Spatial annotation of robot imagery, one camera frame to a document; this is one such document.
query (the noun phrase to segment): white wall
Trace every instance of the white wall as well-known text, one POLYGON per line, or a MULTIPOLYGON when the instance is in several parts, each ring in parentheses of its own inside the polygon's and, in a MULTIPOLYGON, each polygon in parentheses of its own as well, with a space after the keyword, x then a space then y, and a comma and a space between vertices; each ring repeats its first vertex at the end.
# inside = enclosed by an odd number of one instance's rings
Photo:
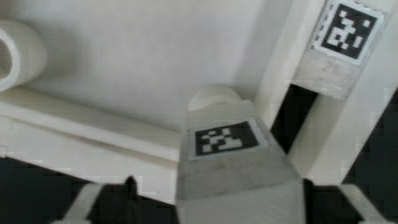
POLYGON ((291 0, 3 0, 48 49, 35 90, 170 129, 222 83, 252 98, 291 0))

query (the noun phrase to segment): white surface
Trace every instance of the white surface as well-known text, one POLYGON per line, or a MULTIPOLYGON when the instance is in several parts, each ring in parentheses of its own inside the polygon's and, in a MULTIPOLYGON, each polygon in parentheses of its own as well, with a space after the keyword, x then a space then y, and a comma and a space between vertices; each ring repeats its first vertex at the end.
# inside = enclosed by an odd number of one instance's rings
POLYGON ((177 130, 199 87, 254 97, 291 0, 2 0, 50 65, 28 86, 177 130))
POLYGON ((124 183, 133 176, 138 194, 174 202, 176 163, 0 116, 0 156, 96 183, 124 183))
POLYGON ((297 0, 277 40, 270 63, 256 95, 256 106, 270 128, 300 63, 325 0, 297 0))
POLYGON ((289 158, 316 184, 339 184, 398 87, 396 0, 376 1, 391 21, 369 56, 362 76, 344 100, 318 96, 289 158))
POLYGON ((0 92, 28 82, 46 65, 46 47, 32 28, 0 20, 0 92))
POLYGON ((179 134, 137 120, 14 88, 0 94, 0 114, 80 138, 177 161, 179 134))
POLYGON ((302 182, 185 201, 181 224, 304 224, 302 182))

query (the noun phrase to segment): white ring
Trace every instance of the white ring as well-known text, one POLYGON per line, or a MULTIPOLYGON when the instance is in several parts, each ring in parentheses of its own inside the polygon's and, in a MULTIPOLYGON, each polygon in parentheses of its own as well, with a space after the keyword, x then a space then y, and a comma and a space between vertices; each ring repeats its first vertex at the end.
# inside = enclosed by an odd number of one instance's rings
POLYGON ((14 21, 0 20, 0 41, 10 55, 9 73, 0 78, 2 92, 39 76, 46 65, 46 48, 35 31, 14 21))

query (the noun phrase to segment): white cylinder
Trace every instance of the white cylinder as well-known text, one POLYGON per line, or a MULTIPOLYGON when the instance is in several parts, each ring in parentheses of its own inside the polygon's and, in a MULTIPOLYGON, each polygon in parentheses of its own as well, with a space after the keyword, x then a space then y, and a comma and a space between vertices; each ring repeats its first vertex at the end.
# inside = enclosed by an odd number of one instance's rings
POLYGON ((46 48, 34 29, 16 21, 0 20, 0 91, 26 83, 46 65, 46 48))

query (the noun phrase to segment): black and white square marker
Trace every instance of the black and white square marker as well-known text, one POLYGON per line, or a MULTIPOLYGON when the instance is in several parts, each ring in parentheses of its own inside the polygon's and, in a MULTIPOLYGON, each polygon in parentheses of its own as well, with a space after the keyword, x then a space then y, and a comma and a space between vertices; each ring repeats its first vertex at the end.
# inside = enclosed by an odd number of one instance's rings
POLYGON ((195 132, 195 156, 245 150, 257 145, 249 121, 195 132))
POLYGON ((359 65, 380 28, 384 14, 353 1, 332 1, 313 48, 359 65))

